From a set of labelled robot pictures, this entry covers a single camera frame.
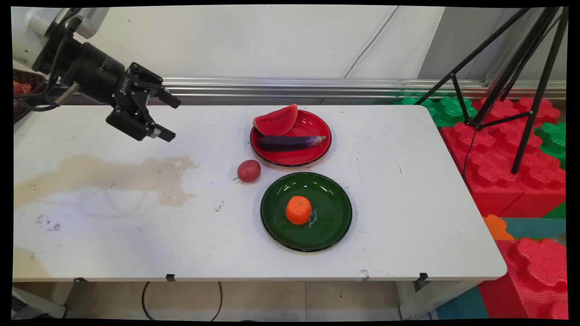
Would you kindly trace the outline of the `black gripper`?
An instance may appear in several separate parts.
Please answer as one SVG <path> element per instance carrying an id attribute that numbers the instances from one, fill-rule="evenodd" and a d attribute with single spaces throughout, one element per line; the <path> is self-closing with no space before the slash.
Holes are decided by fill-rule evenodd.
<path id="1" fill-rule="evenodd" d="M 162 84 L 163 79 L 151 70 L 133 62 L 125 67 L 90 43 L 66 42 L 61 49 L 61 85 L 78 85 L 79 93 L 101 104 L 113 106 L 107 117 L 110 126 L 131 138 L 160 138 L 172 142 L 176 133 L 157 124 L 147 108 L 148 96 L 176 109 L 182 101 Z M 135 94 L 139 103 L 131 100 Z M 116 103 L 114 96 L 121 96 Z"/>

